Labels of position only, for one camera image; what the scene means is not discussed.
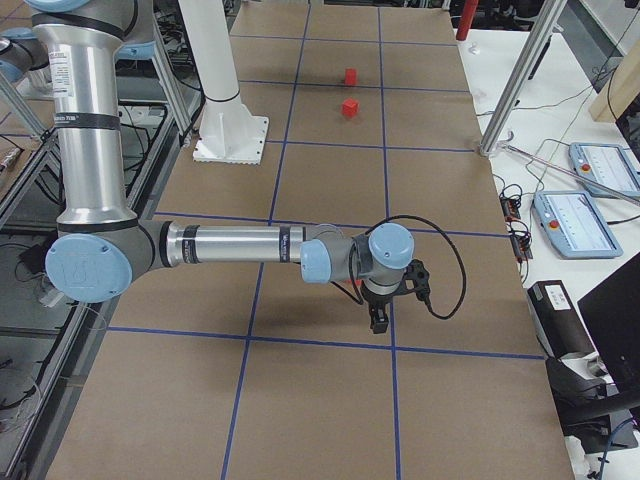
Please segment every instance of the white pillar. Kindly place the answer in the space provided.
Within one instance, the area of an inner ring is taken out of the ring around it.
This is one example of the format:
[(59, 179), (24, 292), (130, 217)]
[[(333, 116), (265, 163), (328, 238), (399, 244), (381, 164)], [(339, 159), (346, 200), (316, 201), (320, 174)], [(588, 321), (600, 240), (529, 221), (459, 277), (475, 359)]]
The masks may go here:
[(254, 117), (240, 98), (222, 0), (179, 0), (202, 88), (207, 96), (193, 158), (260, 163), (269, 119)]

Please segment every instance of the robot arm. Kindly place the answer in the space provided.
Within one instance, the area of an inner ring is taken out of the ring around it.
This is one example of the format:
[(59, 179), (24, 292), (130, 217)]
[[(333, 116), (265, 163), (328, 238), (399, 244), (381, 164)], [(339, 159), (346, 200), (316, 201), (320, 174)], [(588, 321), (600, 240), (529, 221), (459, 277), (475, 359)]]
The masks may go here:
[[(412, 261), (413, 237), (397, 224), (380, 224), (349, 238), (331, 226), (140, 222), (124, 195), (114, 55), (127, 35), (142, 28), (144, 18), (152, 25), (151, 0), (26, 2), (33, 9), (34, 32), (49, 50), (67, 199), (57, 219), (60, 238), (46, 258), (47, 274), (59, 290), (78, 301), (102, 302), (156, 268), (209, 261), (296, 262), (307, 282), (350, 280), (356, 300), (369, 304), (374, 333), (386, 331), (386, 305), (395, 295), (415, 293), (430, 308), (428, 273)], [(224, 23), (221, 28), (226, 31)], [(225, 101), (237, 101), (237, 95)], [(362, 293), (356, 279), (363, 280)]]

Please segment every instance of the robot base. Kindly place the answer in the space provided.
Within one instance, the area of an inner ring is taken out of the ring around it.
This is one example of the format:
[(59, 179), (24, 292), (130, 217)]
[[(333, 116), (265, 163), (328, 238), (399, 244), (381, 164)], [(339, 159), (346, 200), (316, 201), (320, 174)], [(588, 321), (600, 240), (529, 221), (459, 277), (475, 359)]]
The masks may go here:
[(252, 116), (240, 98), (225, 103), (207, 100), (193, 159), (257, 165), (268, 129), (269, 119)]

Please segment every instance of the metal frame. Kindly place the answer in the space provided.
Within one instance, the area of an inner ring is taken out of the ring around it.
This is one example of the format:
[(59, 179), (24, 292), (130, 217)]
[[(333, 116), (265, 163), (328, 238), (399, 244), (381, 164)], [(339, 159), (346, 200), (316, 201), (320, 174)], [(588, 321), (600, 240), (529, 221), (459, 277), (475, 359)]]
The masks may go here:
[(494, 152), (498, 137), (515, 107), (518, 95), (520, 95), (525, 81), (529, 78), (529, 74), (540, 57), (566, 4), (567, 0), (546, 0), (542, 5), (538, 20), (533, 25), (533, 29), (522, 48), (520, 57), (518, 57), (509, 81), (482, 137), (479, 146), (481, 155), (488, 157)]
[(11, 106), (12, 113), (18, 117), (20, 122), (34, 138), (42, 138), (47, 128), (40, 121), (38, 116), (31, 109), (29, 104), (25, 102), (22, 96), (14, 88), (4, 75), (0, 74), (0, 96), (7, 105)]

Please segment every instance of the black band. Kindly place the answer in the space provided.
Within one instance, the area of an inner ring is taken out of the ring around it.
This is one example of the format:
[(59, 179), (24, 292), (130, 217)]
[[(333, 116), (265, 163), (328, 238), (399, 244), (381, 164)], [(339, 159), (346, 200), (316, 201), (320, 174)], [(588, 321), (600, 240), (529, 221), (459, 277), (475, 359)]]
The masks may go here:
[(229, 97), (225, 100), (216, 100), (215, 98), (211, 98), (211, 97), (207, 97), (206, 95), (204, 95), (207, 100), (211, 100), (212, 102), (216, 102), (216, 103), (225, 103), (225, 102), (230, 102), (231, 100), (235, 99), (238, 95), (240, 95), (240, 90), (238, 90), (238, 93), (236, 93), (233, 97)]
[(291, 260), (291, 227), (280, 227), (278, 247), (280, 250), (280, 263), (289, 263)]
[(79, 15), (70, 15), (68, 13), (36, 13), (31, 17), (33, 26), (46, 24), (62, 24), (75, 27), (91, 28), (99, 32), (108, 33), (120, 40), (124, 40), (124, 32), (121, 28), (111, 25), (107, 22), (101, 22), (93, 18), (81, 17)]
[(160, 260), (162, 260), (162, 264), (166, 268), (171, 268), (169, 256), (167, 255), (167, 237), (169, 235), (169, 227), (172, 223), (172, 221), (164, 222), (162, 224), (162, 228), (160, 229)]
[(120, 118), (100, 113), (60, 112), (53, 116), (56, 128), (120, 130)]
[(189, 225), (182, 234), (182, 259), (184, 263), (200, 263), (196, 252), (196, 234), (200, 225)]
[(138, 22), (138, 0), (133, 0), (133, 15), (131, 16), (131, 23), (129, 23), (129, 26), (123, 32), (124, 37), (126, 37), (132, 32), (137, 22)]
[(156, 263), (156, 242), (153, 241), (151, 234), (146, 228), (144, 228), (142, 225), (138, 225), (138, 228), (142, 231), (142, 233), (144, 233), (144, 235), (147, 237), (147, 240), (149, 240), (149, 245), (151, 245), (151, 262), (149, 263), (149, 268), (147, 268), (147, 271), (149, 271), (153, 268), (153, 264)]
[(66, 233), (98, 233), (98, 232), (116, 232), (118, 230), (126, 230), (138, 226), (138, 219), (123, 220), (121, 222), (111, 223), (91, 223), (91, 224), (75, 224), (75, 223), (58, 223), (58, 230)]

